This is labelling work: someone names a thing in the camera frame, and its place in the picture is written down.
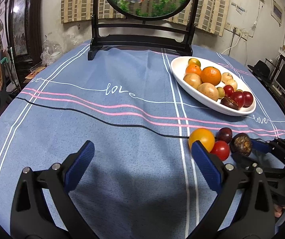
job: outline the black stripe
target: black stripe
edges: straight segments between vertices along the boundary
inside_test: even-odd
[[[162,137],[184,138],[184,139],[188,139],[188,138],[189,138],[189,137],[185,137],[185,136],[174,136],[174,135],[160,134],[160,133],[158,133],[157,131],[154,131],[154,130],[152,130],[151,128],[148,128],[148,127],[143,126],[143,125],[134,125],[134,124],[128,125],[128,124],[113,124],[113,123],[109,123],[109,122],[104,121],[104,120],[101,120],[101,119],[99,119],[99,118],[97,118],[97,117],[95,117],[95,116],[93,116],[93,115],[90,115],[90,114],[88,114],[88,113],[86,113],[86,112],[82,112],[82,111],[80,111],[80,110],[76,110],[76,109],[72,109],[72,108],[60,108],[60,107],[52,107],[52,106],[41,105],[41,104],[29,102],[27,99],[20,98],[20,97],[16,97],[15,99],[23,100],[23,101],[26,101],[26,102],[29,103],[29,104],[32,104],[32,105],[35,105],[35,106],[39,106],[39,107],[43,107],[43,108],[52,109],[52,110],[63,110],[63,111],[79,112],[79,113],[81,113],[81,114],[84,114],[84,115],[86,115],[86,116],[89,116],[89,117],[91,117],[91,118],[93,118],[93,119],[96,119],[96,120],[98,120],[98,121],[100,121],[100,122],[102,122],[102,123],[105,123],[105,124],[107,124],[107,125],[110,125],[110,126],[115,126],[115,127],[140,127],[140,128],[147,129],[147,130],[149,130],[149,131],[151,131],[151,132],[153,132],[153,133],[155,133],[155,134],[157,134],[157,135],[159,135],[159,136],[162,136]]]

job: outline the white wall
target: white wall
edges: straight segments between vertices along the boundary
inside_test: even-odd
[[[284,9],[285,0],[275,0]],[[245,28],[246,31],[250,30],[250,27],[254,24],[257,15],[259,0],[231,0],[243,7],[246,11],[241,15],[235,7],[230,5],[227,21],[235,25],[238,28]],[[238,45],[231,50],[230,56],[237,61],[245,64],[247,58],[247,64],[255,65],[258,60],[264,61],[265,58],[274,59],[278,55],[279,48],[283,45],[285,36],[285,14],[283,15],[282,25],[279,26],[278,22],[271,16],[272,0],[265,0],[265,3],[261,3],[260,13],[258,17],[257,26],[254,32],[254,36],[249,37],[246,42],[241,39]],[[73,22],[62,24],[61,23],[61,0],[42,0],[41,2],[41,35],[42,40],[45,39],[45,35],[53,40],[56,40],[63,45],[63,39],[65,33],[76,33],[79,37],[85,41],[91,38],[90,21]],[[174,27],[183,28],[178,24],[173,24]],[[106,30],[101,35],[108,33],[122,33],[123,30]],[[168,33],[161,31],[145,30],[145,34],[166,35]],[[181,39],[180,35],[169,36]],[[198,30],[195,33],[193,44],[207,47],[217,52],[223,52],[230,47],[232,33],[225,30],[223,37],[211,35],[204,31]],[[234,37],[233,45],[237,42],[238,36]]]

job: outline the orange ball-shaped fruit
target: orange ball-shaped fruit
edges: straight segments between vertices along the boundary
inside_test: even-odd
[[[221,82],[221,72],[215,67],[206,67],[201,71],[201,80],[203,83],[209,82],[214,86]]]
[[[215,143],[215,138],[213,133],[206,129],[206,128],[198,128],[196,130],[194,130],[188,140],[188,144],[189,144],[189,148],[191,149],[192,144],[199,140],[202,145],[205,147],[205,149],[208,152],[211,152],[214,143]]]
[[[185,69],[185,73],[196,73],[198,76],[201,75],[201,68],[197,65],[190,64],[188,67]]]

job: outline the oval frame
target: oval frame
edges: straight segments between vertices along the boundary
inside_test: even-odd
[[[159,21],[159,20],[164,20],[164,19],[173,17],[173,16],[177,15],[178,13],[180,13],[183,9],[185,9],[190,1],[191,0],[185,0],[185,2],[182,5],[180,5],[180,7],[178,7],[175,11],[173,11],[169,14],[166,14],[166,15],[157,16],[157,17],[141,17],[141,16],[137,16],[137,15],[128,13],[128,12],[120,9],[119,6],[117,4],[115,4],[112,0],[107,0],[107,2],[110,4],[110,6],[113,7],[119,13],[121,13],[121,14],[129,17],[129,18],[132,18],[135,20],[140,20],[140,21]]]

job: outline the dark carved wooden frame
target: dark carved wooden frame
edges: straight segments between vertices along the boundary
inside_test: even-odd
[[[9,40],[13,48],[14,63],[19,82],[24,81],[31,67],[41,61],[42,43],[40,35],[40,2],[41,0],[25,0],[24,28],[27,53],[16,55],[13,39],[13,3],[9,3]]]

